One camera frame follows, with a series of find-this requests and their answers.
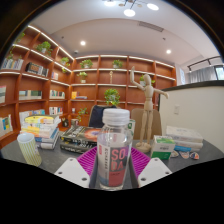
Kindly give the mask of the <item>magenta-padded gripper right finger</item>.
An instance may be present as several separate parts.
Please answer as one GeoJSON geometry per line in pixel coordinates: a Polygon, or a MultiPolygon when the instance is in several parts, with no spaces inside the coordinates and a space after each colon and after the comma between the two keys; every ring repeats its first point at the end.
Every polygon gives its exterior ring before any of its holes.
{"type": "Polygon", "coordinates": [[[133,188],[143,187],[171,173],[159,158],[150,158],[135,148],[131,149],[130,176],[133,188]]]}

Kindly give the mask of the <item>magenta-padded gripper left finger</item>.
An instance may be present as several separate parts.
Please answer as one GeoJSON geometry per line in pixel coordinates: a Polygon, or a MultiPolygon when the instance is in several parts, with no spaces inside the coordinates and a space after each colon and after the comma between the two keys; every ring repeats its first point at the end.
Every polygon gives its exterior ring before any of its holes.
{"type": "Polygon", "coordinates": [[[55,175],[81,187],[94,188],[97,178],[97,148],[94,147],[77,158],[69,157],[55,175]]]}

